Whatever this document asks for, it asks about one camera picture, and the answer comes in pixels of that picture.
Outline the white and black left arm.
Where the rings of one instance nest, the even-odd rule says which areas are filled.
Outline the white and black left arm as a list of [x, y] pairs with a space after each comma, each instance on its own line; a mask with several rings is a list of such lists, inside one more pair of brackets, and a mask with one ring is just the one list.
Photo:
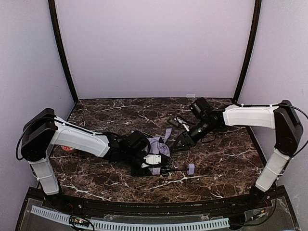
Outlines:
[[140, 167], [150, 166], [144, 157], [151, 146], [143, 133], [117, 135], [87, 130], [56, 116], [53, 109], [45, 108], [25, 124], [15, 155], [17, 160], [24, 159], [32, 166], [47, 196], [58, 195], [61, 188], [47, 155], [51, 145], [77, 149], [110, 163], [129, 160], [136, 161]]

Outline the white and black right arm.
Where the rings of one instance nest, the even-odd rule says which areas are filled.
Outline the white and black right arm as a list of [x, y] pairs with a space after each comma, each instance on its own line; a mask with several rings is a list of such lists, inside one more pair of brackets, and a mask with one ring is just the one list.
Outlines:
[[308, 145], [300, 145], [304, 127], [298, 116], [299, 113], [307, 114], [289, 100], [274, 104], [233, 103], [213, 107], [206, 99], [200, 98], [190, 105], [190, 110], [199, 121], [176, 138], [170, 147], [173, 153], [190, 150], [219, 127], [263, 128], [275, 132], [273, 152], [251, 189], [252, 193], [267, 192], [284, 174], [291, 160]]

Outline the lavender and black folding umbrella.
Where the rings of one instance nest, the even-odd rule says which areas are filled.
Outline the lavender and black folding umbrella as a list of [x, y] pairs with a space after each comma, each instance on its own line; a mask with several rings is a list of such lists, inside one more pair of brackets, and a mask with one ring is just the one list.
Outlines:
[[[171, 158], [171, 151], [167, 145], [167, 141], [171, 133], [172, 129], [167, 128], [164, 137], [158, 137], [158, 136], [153, 137], [151, 135], [144, 134], [147, 143], [140, 152], [140, 156], [144, 158], [148, 154], [163, 154]], [[171, 168], [169, 162], [167, 165], [163, 167], [149, 167], [149, 170], [152, 173], [151, 176], [164, 175], [170, 172], [177, 172], [177, 171], [181, 172], [185, 171], [187, 172], [187, 175], [191, 176], [194, 175], [195, 173], [195, 165], [193, 163], [189, 163], [185, 168]]]

